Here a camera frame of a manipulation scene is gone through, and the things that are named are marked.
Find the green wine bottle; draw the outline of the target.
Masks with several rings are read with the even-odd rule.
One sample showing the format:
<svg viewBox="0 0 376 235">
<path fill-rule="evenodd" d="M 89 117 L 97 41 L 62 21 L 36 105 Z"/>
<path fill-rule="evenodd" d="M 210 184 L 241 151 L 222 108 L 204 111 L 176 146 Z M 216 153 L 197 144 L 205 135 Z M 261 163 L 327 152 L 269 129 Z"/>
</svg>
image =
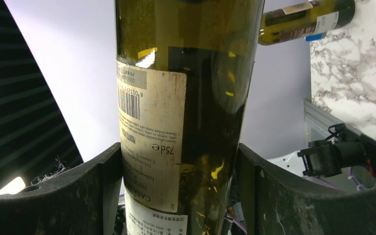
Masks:
<svg viewBox="0 0 376 235">
<path fill-rule="evenodd" d="M 263 5 L 115 1 L 129 235 L 221 233 Z"/>
<path fill-rule="evenodd" d="M 265 12 L 258 43 L 271 46 L 342 28 L 355 15 L 353 0 L 309 0 Z"/>
</svg>

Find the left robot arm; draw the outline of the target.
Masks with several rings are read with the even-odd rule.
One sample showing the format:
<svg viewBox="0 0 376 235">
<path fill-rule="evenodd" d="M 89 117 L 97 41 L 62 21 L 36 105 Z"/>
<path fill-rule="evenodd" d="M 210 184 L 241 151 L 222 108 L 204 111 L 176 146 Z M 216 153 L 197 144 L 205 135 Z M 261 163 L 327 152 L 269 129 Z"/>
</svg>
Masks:
<svg viewBox="0 0 376 235">
<path fill-rule="evenodd" d="M 305 171 L 306 168 L 305 168 L 305 164 L 303 162 L 302 157 L 298 156 L 298 152 L 299 150 L 280 156 L 280 157 L 271 158 L 267 160 L 270 163 L 275 164 L 276 166 L 282 169 L 285 169 L 289 171 L 290 173 L 293 173 L 294 175 L 297 175 L 307 181 L 311 181 L 313 183 L 326 186 L 323 182 L 321 182 L 320 180 L 314 177 L 308 177 L 308 176 L 303 175 L 303 171 Z"/>
</svg>

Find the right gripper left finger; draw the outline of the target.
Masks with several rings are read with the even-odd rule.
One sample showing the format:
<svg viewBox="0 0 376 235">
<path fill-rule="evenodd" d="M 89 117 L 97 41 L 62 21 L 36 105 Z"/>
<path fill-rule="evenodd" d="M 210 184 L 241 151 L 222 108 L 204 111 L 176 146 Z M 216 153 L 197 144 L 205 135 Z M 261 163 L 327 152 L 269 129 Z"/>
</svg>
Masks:
<svg viewBox="0 0 376 235">
<path fill-rule="evenodd" d="M 0 235 L 111 235 L 122 175 L 117 142 L 68 171 L 0 195 Z"/>
</svg>

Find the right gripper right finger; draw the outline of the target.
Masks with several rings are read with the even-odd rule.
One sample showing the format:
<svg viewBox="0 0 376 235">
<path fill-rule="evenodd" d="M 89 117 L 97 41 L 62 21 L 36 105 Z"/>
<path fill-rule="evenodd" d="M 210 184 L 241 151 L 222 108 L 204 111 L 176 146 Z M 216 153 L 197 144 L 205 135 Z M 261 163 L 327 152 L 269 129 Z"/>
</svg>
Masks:
<svg viewBox="0 0 376 235">
<path fill-rule="evenodd" d="M 238 147 L 235 175 L 249 235 L 376 235 L 376 188 L 341 191 Z"/>
</svg>

